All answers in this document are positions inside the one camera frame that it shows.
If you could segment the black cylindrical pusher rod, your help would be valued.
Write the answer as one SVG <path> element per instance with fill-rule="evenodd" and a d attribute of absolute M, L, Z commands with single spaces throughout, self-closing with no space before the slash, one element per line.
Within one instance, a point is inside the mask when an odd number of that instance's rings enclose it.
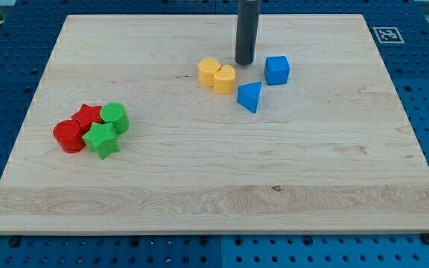
<path fill-rule="evenodd" d="M 239 0 L 235 38 L 235 62 L 248 66 L 254 60 L 260 13 L 259 0 Z"/>

